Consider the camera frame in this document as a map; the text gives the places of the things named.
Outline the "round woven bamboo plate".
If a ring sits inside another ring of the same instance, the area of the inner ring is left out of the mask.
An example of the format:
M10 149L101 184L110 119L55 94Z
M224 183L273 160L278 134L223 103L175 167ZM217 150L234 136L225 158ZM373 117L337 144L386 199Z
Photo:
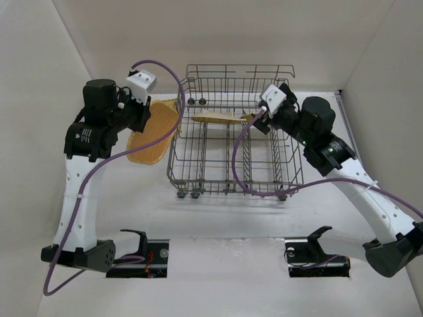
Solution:
M247 123L250 123L255 118L256 114L249 113L241 116L241 119L246 121Z

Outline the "square woven bamboo plate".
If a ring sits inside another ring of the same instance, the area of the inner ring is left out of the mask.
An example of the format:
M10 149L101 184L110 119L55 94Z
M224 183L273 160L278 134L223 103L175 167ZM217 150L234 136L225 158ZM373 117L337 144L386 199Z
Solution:
M145 126L144 132L133 131L131 133L127 142L127 150L146 145L164 136L179 118L179 114L175 110L166 107L161 100L152 101L150 112L151 117ZM126 155L128 160L137 164L157 164L164 157L174 134L175 132L154 146Z

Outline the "rectangular woven bamboo plate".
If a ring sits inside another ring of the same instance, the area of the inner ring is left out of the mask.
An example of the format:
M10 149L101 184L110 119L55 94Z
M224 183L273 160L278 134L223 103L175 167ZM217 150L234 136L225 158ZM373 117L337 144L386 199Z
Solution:
M162 100L161 101L166 107L173 109L177 112L177 114L179 114L179 110L178 110L178 99L174 98L174 99L169 99L169 100ZM182 124L180 123L177 129L177 134L180 135L180 133L182 132Z

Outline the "shovel-shaped woven bamboo plate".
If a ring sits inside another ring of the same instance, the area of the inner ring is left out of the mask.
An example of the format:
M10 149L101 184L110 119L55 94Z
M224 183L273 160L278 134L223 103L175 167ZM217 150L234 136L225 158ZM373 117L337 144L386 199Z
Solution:
M227 113L203 111L200 114L193 115L191 119L195 122L218 123L218 124L240 124L247 122L244 118L236 118L232 111Z

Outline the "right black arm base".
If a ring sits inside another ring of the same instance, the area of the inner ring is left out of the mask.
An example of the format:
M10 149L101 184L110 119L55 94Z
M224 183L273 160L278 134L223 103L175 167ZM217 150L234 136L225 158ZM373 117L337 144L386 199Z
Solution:
M284 239L284 260L291 278L349 277L350 260L338 254L326 254L319 244L320 237L330 226L323 226L308 236Z

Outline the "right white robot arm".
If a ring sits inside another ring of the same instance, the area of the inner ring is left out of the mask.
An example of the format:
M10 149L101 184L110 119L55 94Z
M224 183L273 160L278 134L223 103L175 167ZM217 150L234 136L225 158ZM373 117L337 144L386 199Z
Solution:
M303 145L303 155L323 177L321 182L334 184L375 235L371 241L344 235L324 238L329 227L321 227L309 235L312 245L331 256L365 261L384 277L394 276L422 255L422 223L398 207L400 199L383 191L354 150L332 132L336 114L326 99L310 96L300 107L296 104L287 84L268 85L260 94L254 126L263 133L280 129Z

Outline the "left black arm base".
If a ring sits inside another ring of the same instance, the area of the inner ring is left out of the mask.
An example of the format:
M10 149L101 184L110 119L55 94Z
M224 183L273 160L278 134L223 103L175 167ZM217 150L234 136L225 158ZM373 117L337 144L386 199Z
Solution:
M145 255L130 254L112 264L106 278L166 278L170 240L149 240Z

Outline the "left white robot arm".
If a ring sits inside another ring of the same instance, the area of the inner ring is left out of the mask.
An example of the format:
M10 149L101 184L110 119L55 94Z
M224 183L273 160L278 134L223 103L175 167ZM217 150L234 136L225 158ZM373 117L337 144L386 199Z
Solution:
M65 136L66 185L59 227L43 262L106 273L121 255L112 239L96 236L96 210L103 164L111 157L119 132L142 132L151 117L152 77L94 79L83 87L84 106Z

